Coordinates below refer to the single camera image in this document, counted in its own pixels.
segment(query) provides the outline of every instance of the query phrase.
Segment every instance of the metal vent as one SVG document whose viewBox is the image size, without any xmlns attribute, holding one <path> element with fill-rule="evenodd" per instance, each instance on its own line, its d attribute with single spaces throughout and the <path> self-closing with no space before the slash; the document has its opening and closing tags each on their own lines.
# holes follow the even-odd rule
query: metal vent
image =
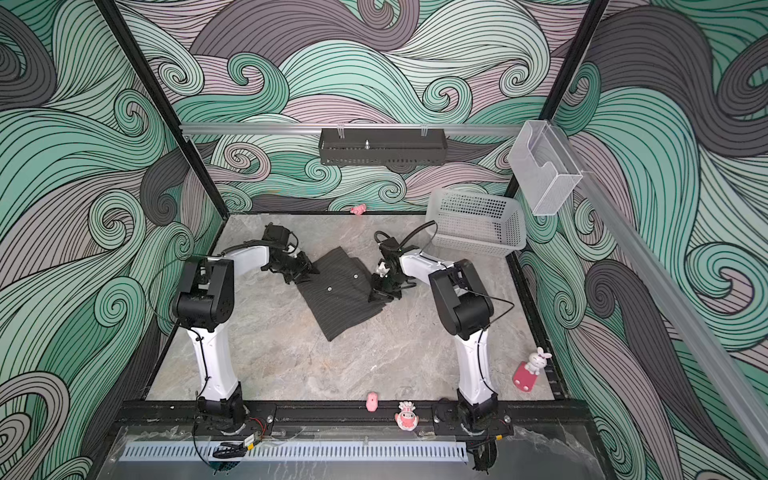
<svg viewBox="0 0 768 480">
<path fill-rule="evenodd" d="M 323 165 L 384 165 L 407 169 L 444 164 L 448 146 L 441 129 L 324 128 L 319 150 Z"/>
<path fill-rule="evenodd" d="M 210 461 L 219 442 L 197 442 L 200 454 Z M 172 462 L 197 460 L 192 442 L 129 442 L 121 462 Z M 382 441 L 327 442 L 288 441 L 258 445 L 235 462 L 464 462 L 467 450 L 461 442 Z"/>
</svg>

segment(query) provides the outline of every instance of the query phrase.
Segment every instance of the clear acrylic holder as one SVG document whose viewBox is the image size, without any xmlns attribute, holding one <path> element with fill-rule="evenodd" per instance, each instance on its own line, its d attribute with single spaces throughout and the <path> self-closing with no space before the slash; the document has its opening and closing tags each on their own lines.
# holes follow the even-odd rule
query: clear acrylic holder
<svg viewBox="0 0 768 480">
<path fill-rule="evenodd" d="M 544 120 L 525 122 L 508 162 L 534 215 L 556 215 L 581 180 L 575 156 L 562 129 Z"/>
</svg>

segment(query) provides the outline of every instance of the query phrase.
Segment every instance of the gray marble surface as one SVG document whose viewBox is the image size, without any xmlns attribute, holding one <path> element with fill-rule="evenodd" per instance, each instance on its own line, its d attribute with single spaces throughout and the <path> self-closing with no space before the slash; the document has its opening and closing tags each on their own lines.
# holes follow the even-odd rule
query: gray marble surface
<svg viewBox="0 0 768 480">
<path fill-rule="evenodd" d="M 416 215 L 235 215 L 215 252 L 261 238 L 273 222 L 291 229 L 300 248 L 316 260 L 342 246 L 371 271 L 380 258 L 373 232 L 401 240 L 424 222 Z M 413 238 L 429 242 L 427 233 Z M 504 259 L 428 245 L 427 253 L 446 260 L 471 260 L 489 295 L 516 307 L 488 329 L 492 381 L 504 400 L 548 400 L 541 375 L 533 390 L 512 384 L 518 364 L 535 351 L 528 323 Z M 426 285 L 403 292 L 402 300 L 328 342 L 294 285 L 281 275 L 255 270 L 235 279 L 235 310 L 229 320 L 230 350 L 243 395 L 252 400 L 353 400 L 378 392 L 380 399 L 456 398 L 458 361 L 453 338 L 443 329 Z M 508 308 L 494 302 L 496 314 Z M 200 388 L 192 344 L 186 332 L 173 339 L 148 400 L 193 399 Z"/>
</svg>

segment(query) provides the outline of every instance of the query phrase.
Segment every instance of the pink block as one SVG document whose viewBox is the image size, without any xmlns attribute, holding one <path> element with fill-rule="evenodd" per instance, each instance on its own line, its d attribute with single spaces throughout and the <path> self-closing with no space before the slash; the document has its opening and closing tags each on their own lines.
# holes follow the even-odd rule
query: pink block
<svg viewBox="0 0 768 480">
<path fill-rule="evenodd" d="M 525 362 L 520 362 L 518 369 L 515 371 L 515 376 L 512 377 L 512 382 L 523 392 L 530 392 L 533 390 L 536 378 L 536 375 L 530 373 L 525 368 Z"/>
<path fill-rule="evenodd" d="M 377 408 L 379 408 L 379 394 L 376 392 L 371 392 L 368 394 L 368 399 L 366 400 L 366 408 L 369 412 L 375 412 Z"/>
</svg>

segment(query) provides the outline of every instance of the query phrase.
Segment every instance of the red wire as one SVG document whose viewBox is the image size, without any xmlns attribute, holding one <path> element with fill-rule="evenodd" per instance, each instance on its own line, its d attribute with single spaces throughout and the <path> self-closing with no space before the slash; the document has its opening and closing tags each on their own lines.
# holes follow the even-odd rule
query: red wire
<svg viewBox="0 0 768 480">
<path fill-rule="evenodd" d="M 259 440 L 264 438 L 264 433 L 266 432 L 266 428 L 264 428 L 264 424 L 261 422 L 261 420 L 257 419 L 256 417 L 250 417 L 251 420 L 256 420 L 259 422 L 259 427 L 261 427 L 261 435 L 259 436 Z"/>
</svg>

